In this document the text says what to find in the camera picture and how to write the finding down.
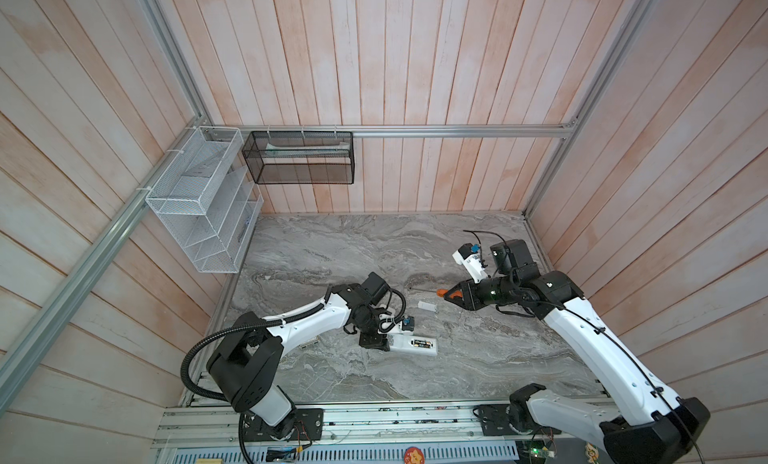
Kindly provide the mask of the orange handled screwdriver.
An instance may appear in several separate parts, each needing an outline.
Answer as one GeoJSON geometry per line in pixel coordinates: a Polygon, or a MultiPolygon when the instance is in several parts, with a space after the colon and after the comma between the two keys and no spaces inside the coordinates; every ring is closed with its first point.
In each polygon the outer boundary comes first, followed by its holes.
{"type": "Polygon", "coordinates": [[[451,299],[462,299],[463,294],[460,289],[437,289],[437,290],[429,290],[429,289],[418,289],[413,288],[413,291],[418,292],[427,292],[431,294],[435,294],[437,297],[442,298],[444,300],[451,300],[451,299]]]}

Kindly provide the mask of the white battery cover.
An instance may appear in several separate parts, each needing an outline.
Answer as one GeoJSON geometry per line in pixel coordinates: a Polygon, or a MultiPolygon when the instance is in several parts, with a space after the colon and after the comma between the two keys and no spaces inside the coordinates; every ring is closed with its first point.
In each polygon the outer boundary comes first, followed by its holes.
{"type": "Polygon", "coordinates": [[[436,313],[437,312],[437,306],[435,304],[427,303],[424,301],[419,301],[417,304],[417,308],[429,312],[436,313]]]}

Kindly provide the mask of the white TV remote control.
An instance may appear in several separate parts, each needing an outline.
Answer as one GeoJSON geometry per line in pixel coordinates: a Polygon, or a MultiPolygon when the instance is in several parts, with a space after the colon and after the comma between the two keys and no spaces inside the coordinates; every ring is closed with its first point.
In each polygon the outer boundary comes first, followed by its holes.
{"type": "Polygon", "coordinates": [[[388,345],[392,352],[430,357],[437,355],[437,341],[432,338],[408,334],[390,334],[388,345]]]}

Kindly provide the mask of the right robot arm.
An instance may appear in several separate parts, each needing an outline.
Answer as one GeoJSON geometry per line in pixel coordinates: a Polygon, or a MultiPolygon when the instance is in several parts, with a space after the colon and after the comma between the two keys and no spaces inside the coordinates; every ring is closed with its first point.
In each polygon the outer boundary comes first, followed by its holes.
{"type": "Polygon", "coordinates": [[[583,291],[563,272],[543,274],[519,239],[491,246],[497,272],[486,272],[480,244],[453,254],[469,274],[445,291],[445,301],[467,311],[518,305],[570,345],[613,404],[600,407],[532,383],[513,392],[508,427],[535,436],[556,429],[596,446],[616,463],[674,463],[699,449],[711,414],[697,398],[682,398],[620,341],[583,291]]]}

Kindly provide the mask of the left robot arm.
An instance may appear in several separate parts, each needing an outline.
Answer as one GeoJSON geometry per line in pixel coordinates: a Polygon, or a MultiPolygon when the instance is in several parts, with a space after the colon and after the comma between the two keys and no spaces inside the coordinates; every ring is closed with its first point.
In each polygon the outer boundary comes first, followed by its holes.
{"type": "Polygon", "coordinates": [[[192,394],[228,403],[239,415],[238,440],[259,424],[274,440],[299,439],[304,426],[296,406],[275,383],[288,352],[334,330],[386,349],[387,335],[405,319],[405,295],[376,273],[363,283],[327,287],[293,311],[260,318],[253,312],[204,337],[182,360],[180,378],[192,394]]]}

